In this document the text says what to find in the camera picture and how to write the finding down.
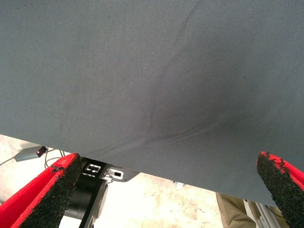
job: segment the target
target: white floor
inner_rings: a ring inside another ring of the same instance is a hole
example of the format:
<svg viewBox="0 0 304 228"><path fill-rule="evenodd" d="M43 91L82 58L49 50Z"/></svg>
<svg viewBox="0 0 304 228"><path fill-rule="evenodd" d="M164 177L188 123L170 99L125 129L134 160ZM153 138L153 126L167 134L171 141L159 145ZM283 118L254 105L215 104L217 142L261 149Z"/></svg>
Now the white floor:
<svg viewBox="0 0 304 228"><path fill-rule="evenodd" d="M31 146L0 135L0 163ZM58 156L59 151L53 151L47 157ZM0 166L0 200L8 199L43 170L44 156L23 162L13 159ZM64 217L60 227L77 228L79 224L78 219ZM189 185L176 190L170 180L140 173L129 182L109 184L104 209L95 222L95 228L101 227L220 228L222 224L214 192Z"/></svg>

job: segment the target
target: small device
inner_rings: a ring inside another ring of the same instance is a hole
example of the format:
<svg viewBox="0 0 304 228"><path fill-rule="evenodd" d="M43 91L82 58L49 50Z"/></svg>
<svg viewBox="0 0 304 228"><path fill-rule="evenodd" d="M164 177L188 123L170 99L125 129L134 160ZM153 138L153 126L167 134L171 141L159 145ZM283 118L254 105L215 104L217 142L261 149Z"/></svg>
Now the small device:
<svg viewBox="0 0 304 228"><path fill-rule="evenodd" d="M36 151L38 157L41 157L48 149L45 146L42 146L39 150Z"/></svg>

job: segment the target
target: black foam padding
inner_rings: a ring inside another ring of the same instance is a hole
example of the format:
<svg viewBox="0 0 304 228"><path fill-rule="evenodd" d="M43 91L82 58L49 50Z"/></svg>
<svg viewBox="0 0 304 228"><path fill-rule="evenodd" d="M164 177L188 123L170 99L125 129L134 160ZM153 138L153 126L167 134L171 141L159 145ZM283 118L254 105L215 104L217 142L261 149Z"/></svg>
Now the black foam padding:
<svg viewBox="0 0 304 228"><path fill-rule="evenodd" d="M272 198L291 228L304 227L304 192L293 182L289 170L285 173L275 167L275 162L260 155L257 173L272 194Z"/></svg>
<svg viewBox="0 0 304 228"><path fill-rule="evenodd" d="M79 155L66 169L65 174L56 181L53 187L43 197L41 202L20 226L21 228L58 228L70 203L73 194L73 183L76 183L81 171Z"/></svg>

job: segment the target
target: khaki pants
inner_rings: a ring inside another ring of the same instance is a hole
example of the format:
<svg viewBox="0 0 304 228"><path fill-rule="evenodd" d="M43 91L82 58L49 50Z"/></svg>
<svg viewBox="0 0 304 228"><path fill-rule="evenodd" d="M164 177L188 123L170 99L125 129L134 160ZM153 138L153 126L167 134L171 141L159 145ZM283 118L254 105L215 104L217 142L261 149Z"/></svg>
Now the khaki pants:
<svg viewBox="0 0 304 228"><path fill-rule="evenodd" d="M221 220L223 223L223 228L256 228L256 222L258 218L261 216L259 210L255 202L248 201L250 210L252 212L255 221L253 221L246 213L245 204L243 199L239 199L236 197L232 197L229 195L216 193L218 208L221 216ZM282 216L279 209L270 207L271 210ZM275 216L280 224L281 228L288 228L289 226L286 224L285 219Z"/></svg>

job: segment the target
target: gray fabric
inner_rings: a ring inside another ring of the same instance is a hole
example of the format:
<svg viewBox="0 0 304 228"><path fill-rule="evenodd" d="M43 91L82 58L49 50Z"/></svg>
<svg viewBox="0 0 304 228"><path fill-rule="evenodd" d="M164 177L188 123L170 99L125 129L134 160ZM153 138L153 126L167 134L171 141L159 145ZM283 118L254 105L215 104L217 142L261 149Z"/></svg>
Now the gray fabric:
<svg viewBox="0 0 304 228"><path fill-rule="evenodd" d="M0 133L273 205L304 168L302 1L0 3Z"/></svg>

